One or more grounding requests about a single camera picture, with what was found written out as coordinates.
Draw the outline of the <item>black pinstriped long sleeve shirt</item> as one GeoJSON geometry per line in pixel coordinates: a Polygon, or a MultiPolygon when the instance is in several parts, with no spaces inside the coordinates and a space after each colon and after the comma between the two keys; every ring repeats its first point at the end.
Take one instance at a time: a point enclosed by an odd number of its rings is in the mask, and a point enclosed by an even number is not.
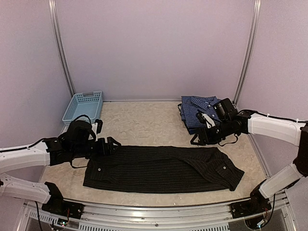
{"type": "Polygon", "coordinates": [[[234,191],[243,175],[216,147],[120,146],[89,160],[83,186],[129,193],[234,191]]]}

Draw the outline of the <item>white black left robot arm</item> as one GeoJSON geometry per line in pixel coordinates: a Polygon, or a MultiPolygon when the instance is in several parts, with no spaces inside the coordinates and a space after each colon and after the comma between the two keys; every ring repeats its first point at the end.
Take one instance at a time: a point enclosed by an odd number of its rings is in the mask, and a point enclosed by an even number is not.
{"type": "Polygon", "coordinates": [[[74,120],[67,131],[58,137],[42,138],[29,146],[1,149],[0,194],[40,203],[42,210],[60,216],[80,216],[83,204],[66,201],[54,183],[35,183],[7,173],[27,167],[71,164],[77,158],[111,155],[121,144],[112,137],[98,138],[102,126],[100,119],[94,123],[74,120]]]}

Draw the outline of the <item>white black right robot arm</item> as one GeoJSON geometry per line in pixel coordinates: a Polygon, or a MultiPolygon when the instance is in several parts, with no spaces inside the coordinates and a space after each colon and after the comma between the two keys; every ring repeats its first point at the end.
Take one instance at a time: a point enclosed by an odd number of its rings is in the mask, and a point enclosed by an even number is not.
{"type": "Polygon", "coordinates": [[[273,116],[256,110],[237,110],[226,98],[212,106],[217,118],[198,110],[200,128],[192,144],[219,144],[229,135],[247,134],[259,153],[268,177],[247,200],[230,205],[232,216],[240,218],[274,208],[275,195],[308,176],[308,122],[273,116]]]}

